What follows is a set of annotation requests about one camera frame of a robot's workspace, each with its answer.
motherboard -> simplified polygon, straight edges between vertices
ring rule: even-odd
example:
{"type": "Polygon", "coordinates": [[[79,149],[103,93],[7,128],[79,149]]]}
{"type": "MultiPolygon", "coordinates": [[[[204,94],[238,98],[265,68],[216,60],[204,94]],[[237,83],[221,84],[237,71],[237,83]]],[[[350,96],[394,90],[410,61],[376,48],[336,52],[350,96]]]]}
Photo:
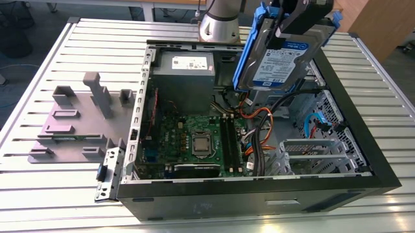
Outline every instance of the motherboard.
{"type": "Polygon", "coordinates": [[[244,125],[229,116],[162,116],[158,136],[144,143],[144,163],[136,164],[141,179],[248,176],[244,125]]]}

wooden cabinet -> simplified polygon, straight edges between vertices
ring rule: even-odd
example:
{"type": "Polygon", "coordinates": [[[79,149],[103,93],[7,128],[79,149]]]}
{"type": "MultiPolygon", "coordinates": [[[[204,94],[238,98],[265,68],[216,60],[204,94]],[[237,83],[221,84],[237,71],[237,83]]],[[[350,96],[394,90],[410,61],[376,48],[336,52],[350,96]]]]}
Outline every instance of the wooden cabinet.
{"type": "Polygon", "coordinates": [[[340,32],[357,33],[376,59],[385,60],[415,27],[415,0],[336,0],[340,32]]]}

hard drive label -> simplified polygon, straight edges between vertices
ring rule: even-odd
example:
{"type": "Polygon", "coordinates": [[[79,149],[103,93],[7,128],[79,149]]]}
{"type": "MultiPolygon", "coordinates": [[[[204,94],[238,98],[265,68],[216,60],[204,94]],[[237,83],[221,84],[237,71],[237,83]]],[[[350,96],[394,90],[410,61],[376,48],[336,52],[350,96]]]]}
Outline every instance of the hard drive label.
{"type": "Polygon", "coordinates": [[[280,50],[266,50],[253,77],[256,86],[281,85],[296,67],[294,60],[308,49],[306,43],[284,42],[280,50]]]}

blue cable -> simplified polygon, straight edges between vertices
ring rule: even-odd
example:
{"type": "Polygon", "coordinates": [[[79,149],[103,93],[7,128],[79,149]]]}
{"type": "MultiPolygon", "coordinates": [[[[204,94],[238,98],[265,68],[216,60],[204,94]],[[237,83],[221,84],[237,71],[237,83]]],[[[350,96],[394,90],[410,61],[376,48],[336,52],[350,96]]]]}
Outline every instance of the blue cable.
{"type": "Polygon", "coordinates": [[[305,135],[305,138],[309,137],[308,121],[309,121],[309,118],[312,116],[314,116],[322,124],[326,123],[328,126],[332,125],[330,122],[326,121],[321,111],[317,111],[316,113],[308,114],[308,116],[305,117],[305,120],[304,120],[304,135],[305,135]]]}
{"type": "Polygon", "coordinates": [[[6,107],[9,107],[9,106],[14,105],[15,103],[18,103],[18,101],[17,101],[17,102],[14,102],[14,103],[7,104],[7,105],[5,105],[5,106],[0,106],[0,108],[6,108],[6,107]]]}

metal workbench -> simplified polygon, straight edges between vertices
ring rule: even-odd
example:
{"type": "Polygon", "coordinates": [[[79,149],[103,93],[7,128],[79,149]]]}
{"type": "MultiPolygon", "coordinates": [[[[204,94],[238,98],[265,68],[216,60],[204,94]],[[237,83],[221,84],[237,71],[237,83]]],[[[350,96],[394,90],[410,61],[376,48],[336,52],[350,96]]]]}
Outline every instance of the metal workbench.
{"type": "MultiPolygon", "coordinates": [[[[0,132],[0,231],[415,231],[413,107],[360,40],[344,33],[333,35],[324,53],[401,188],[328,213],[138,222],[119,203],[93,203],[97,164],[29,164],[26,154],[51,108],[57,85],[87,91],[81,82],[83,72],[95,71],[109,91],[134,89],[145,40],[197,40],[197,28],[189,24],[99,19],[73,22],[65,25],[0,132]]],[[[248,31],[240,28],[241,40],[248,31]]]]}

